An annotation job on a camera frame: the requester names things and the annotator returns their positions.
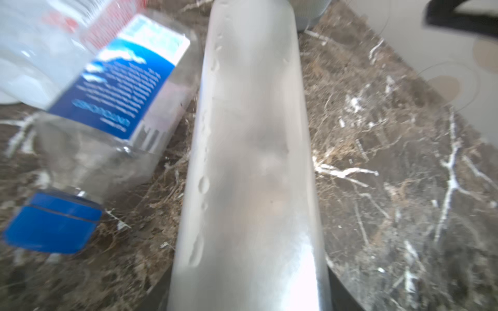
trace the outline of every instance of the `cloud graphic on label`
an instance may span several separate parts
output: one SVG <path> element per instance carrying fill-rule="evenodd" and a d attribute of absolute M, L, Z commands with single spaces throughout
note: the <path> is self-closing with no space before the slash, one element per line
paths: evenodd
<path fill-rule="evenodd" d="M 97 64 L 92 64 L 92 63 L 87 64 L 85 66 L 85 70 L 87 72 L 104 72 L 105 71 L 105 69 L 102 66 L 97 65 Z"/>
<path fill-rule="evenodd" d="M 81 74 L 81 76 L 83 77 L 83 79 L 85 79 L 88 82 L 98 82 L 98 83 L 105 83 L 105 82 L 107 82 L 106 79 L 101 78 L 101 77 L 96 76 L 96 75 Z"/>
<path fill-rule="evenodd" d="M 114 59 L 124 59 L 127 61 L 133 60 L 134 62 L 139 64 L 147 63 L 143 58 L 136 56 L 135 53 L 129 49 L 123 49 L 123 50 L 105 49 L 97 55 L 97 60 L 104 62 L 108 62 Z"/>

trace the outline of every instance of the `marble countertop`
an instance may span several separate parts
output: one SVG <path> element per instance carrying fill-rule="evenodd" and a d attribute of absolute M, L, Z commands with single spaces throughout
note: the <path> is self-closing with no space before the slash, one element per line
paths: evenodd
<path fill-rule="evenodd" d="M 152 0 L 206 38 L 211 1 Z M 327 262 L 367 311 L 496 310 L 498 152 L 342 2 L 299 34 Z M 195 100 L 153 179 L 75 256 L 0 243 L 0 311 L 132 311 L 172 263 Z M 49 175 L 0 106 L 0 229 Z"/>

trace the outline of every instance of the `beige circle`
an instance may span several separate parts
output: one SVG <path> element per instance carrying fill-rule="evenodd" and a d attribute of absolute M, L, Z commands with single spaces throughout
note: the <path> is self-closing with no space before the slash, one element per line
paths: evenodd
<path fill-rule="evenodd" d="M 427 83 L 448 103 L 457 98 L 460 93 L 460 82 L 455 77 L 437 76 L 427 81 Z"/>
<path fill-rule="evenodd" d="M 498 74 L 498 41 L 477 39 L 473 48 L 474 59 L 483 69 Z"/>

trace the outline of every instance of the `blue bottle cap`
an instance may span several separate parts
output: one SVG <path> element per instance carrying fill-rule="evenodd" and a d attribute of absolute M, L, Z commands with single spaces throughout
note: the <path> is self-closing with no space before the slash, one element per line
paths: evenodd
<path fill-rule="evenodd" d="M 3 232 L 10 245 L 39 252 L 74 254 L 97 227 L 95 202 L 63 192 L 38 192 Z"/>

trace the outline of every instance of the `bottle with blue cap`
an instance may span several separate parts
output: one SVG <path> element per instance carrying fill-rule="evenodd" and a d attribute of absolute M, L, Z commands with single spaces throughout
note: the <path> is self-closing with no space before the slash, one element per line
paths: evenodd
<path fill-rule="evenodd" d="M 153 10 L 135 15 L 36 125 L 51 175 L 3 232 L 17 247 L 72 254 L 106 198 L 146 182 L 201 71 L 195 32 Z"/>

